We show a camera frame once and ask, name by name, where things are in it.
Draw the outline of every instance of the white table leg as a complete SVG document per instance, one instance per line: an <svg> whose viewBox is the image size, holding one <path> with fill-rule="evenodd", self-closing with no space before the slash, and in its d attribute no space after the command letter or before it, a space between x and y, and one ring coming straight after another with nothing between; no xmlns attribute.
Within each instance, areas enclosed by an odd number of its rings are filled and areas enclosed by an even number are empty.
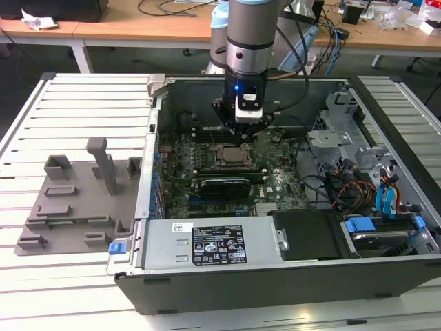
<svg viewBox="0 0 441 331"><path fill-rule="evenodd" d="M0 57L8 58L11 56L8 47L5 43L0 43Z"/></svg>
<svg viewBox="0 0 441 331"><path fill-rule="evenodd" d="M383 56L382 55L376 55L375 59L373 59L372 61L372 68L378 68L381 64L381 60L383 60Z"/></svg>
<svg viewBox="0 0 441 331"><path fill-rule="evenodd" d="M74 51L76 64L82 74L91 74L94 72L92 64L90 63L88 49L84 46L81 39L74 40L70 45Z"/></svg>

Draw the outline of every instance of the motherboard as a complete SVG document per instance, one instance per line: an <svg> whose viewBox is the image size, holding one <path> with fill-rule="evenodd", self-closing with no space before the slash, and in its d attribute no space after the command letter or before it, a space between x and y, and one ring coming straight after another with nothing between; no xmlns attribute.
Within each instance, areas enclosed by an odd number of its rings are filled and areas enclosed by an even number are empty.
<svg viewBox="0 0 441 331"><path fill-rule="evenodd" d="M307 208L294 167L293 139L263 130L253 141L219 132L161 132L166 218L263 216Z"/></svg>

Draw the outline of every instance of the blue tab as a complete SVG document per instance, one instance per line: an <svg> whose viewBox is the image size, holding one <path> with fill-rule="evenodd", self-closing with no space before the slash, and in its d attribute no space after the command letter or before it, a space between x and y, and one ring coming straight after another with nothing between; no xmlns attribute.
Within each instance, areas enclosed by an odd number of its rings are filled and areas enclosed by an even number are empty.
<svg viewBox="0 0 441 331"><path fill-rule="evenodd" d="M125 254L125 243L111 243L109 245L109 254Z"/></svg>
<svg viewBox="0 0 441 331"><path fill-rule="evenodd" d="M356 227L353 225L351 220L345 221L347 232L352 233L356 231Z"/></svg>
<svg viewBox="0 0 441 331"><path fill-rule="evenodd" d="M375 208L378 212L381 211L381 203L383 200L384 187L378 186L377 196L375 197Z"/></svg>
<svg viewBox="0 0 441 331"><path fill-rule="evenodd" d="M421 216L415 216L415 218L413 219L413 222L415 223L415 225L418 229L426 226L426 222L424 222L424 219L422 219Z"/></svg>
<svg viewBox="0 0 441 331"><path fill-rule="evenodd" d="M369 217L352 217L349 220L352 221L357 232L375 231L375 226Z"/></svg>
<svg viewBox="0 0 441 331"><path fill-rule="evenodd" d="M393 197L395 196L395 193L392 189L388 188L386 193L386 200L384 201L384 215L389 216L391 219L395 218L395 214L391 211L391 203L393 200Z"/></svg>

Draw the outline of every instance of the power supply label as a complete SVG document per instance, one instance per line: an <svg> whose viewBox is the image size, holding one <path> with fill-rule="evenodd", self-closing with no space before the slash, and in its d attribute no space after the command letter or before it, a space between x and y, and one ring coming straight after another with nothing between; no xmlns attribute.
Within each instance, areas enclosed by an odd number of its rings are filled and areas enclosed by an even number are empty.
<svg viewBox="0 0 441 331"><path fill-rule="evenodd" d="M193 264L221 265L247 263L241 225L192 228Z"/></svg>

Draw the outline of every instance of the black box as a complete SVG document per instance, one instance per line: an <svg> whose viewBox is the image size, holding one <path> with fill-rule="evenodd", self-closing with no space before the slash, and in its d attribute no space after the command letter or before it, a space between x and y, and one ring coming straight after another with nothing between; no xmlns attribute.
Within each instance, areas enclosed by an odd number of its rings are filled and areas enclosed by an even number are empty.
<svg viewBox="0 0 441 331"><path fill-rule="evenodd" d="M365 9L361 7L346 6L345 11L342 14L342 22L354 25L357 24L363 10Z"/></svg>
<svg viewBox="0 0 441 331"><path fill-rule="evenodd" d="M2 19L20 19L21 9L37 17L55 20L99 22L108 0L0 0Z"/></svg>

